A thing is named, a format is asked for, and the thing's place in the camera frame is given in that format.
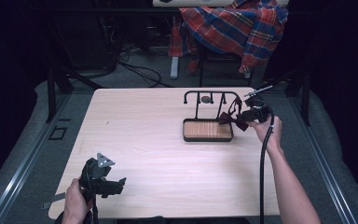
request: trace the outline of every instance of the gray floor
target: gray floor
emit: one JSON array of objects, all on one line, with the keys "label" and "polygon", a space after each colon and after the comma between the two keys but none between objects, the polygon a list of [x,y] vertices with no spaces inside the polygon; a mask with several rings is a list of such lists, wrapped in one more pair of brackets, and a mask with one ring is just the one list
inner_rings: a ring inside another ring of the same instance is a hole
[{"label": "gray floor", "polygon": [[[128,58],[130,64],[155,69],[161,74],[161,81],[168,85],[198,87],[198,75],[186,71],[188,58],[180,61],[179,78],[170,79],[171,60],[164,50],[134,50],[123,58]],[[207,73],[223,73],[228,69],[233,68],[222,64],[207,65]],[[261,85],[262,77],[263,69],[257,69],[252,86]],[[57,91],[58,114],[51,123],[45,122],[48,117],[47,83],[36,88],[38,102],[34,113],[0,171],[0,223],[54,222],[48,217],[48,209],[41,209],[41,206],[55,193],[93,93],[91,88],[79,81],[71,81],[75,87],[72,94]],[[112,74],[94,78],[93,81],[106,88],[146,88],[152,84],[120,65]],[[238,81],[219,81],[218,84],[229,86],[238,84]],[[342,162],[337,134],[323,104],[311,94],[311,126],[305,126],[298,113],[298,99],[286,98],[282,91],[284,86],[282,83],[262,95],[284,122],[282,146],[287,159],[323,223],[358,223],[358,185]],[[54,136],[50,135],[57,127],[65,128],[66,134],[62,140],[51,140]],[[258,222],[258,217],[248,218],[252,223]],[[114,223],[114,220],[102,220],[102,223]],[[266,223],[280,223],[280,219],[266,217]]]}]

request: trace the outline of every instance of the forearm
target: forearm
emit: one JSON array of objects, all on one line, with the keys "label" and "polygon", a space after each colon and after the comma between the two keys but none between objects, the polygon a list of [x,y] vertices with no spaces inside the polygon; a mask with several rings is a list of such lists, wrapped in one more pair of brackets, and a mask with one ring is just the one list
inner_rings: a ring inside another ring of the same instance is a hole
[{"label": "forearm", "polygon": [[284,157],[281,148],[268,151],[282,223],[321,223],[310,199]]}]

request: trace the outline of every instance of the person's left hand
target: person's left hand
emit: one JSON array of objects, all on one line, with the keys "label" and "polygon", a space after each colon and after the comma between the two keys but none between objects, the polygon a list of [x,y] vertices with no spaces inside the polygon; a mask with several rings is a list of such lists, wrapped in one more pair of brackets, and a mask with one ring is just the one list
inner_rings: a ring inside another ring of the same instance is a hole
[{"label": "person's left hand", "polygon": [[62,223],[83,223],[86,214],[90,210],[90,205],[92,207],[92,204],[86,205],[86,201],[80,191],[79,178],[75,178],[66,191]]}]

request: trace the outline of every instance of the bow tie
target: bow tie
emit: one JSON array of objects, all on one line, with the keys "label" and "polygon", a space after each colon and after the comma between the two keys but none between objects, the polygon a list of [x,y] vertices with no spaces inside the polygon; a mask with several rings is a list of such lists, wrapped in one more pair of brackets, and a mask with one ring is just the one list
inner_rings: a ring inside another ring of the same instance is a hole
[{"label": "bow tie", "polygon": [[234,114],[235,110],[235,105],[238,106],[238,114],[240,114],[241,112],[241,107],[242,107],[242,100],[240,99],[240,97],[236,97],[235,100],[232,102],[231,106],[228,109],[228,113],[223,112],[220,117],[219,117],[219,124],[228,124],[228,123],[235,123],[237,125],[237,127],[239,127],[241,130],[243,130],[244,132],[246,131],[246,129],[249,127],[249,125],[244,121],[244,120],[240,120],[240,119],[234,119],[231,116]]}]

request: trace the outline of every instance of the plaid shirt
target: plaid shirt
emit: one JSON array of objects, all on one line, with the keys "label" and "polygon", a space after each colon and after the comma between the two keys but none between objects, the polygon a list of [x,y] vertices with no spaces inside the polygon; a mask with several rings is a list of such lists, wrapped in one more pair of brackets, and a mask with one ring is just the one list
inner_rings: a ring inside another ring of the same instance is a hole
[{"label": "plaid shirt", "polygon": [[183,7],[173,20],[169,55],[191,54],[190,71],[198,67],[197,39],[217,53],[241,56],[239,72],[267,62],[282,39],[288,12],[276,0],[234,0],[225,8]]}]

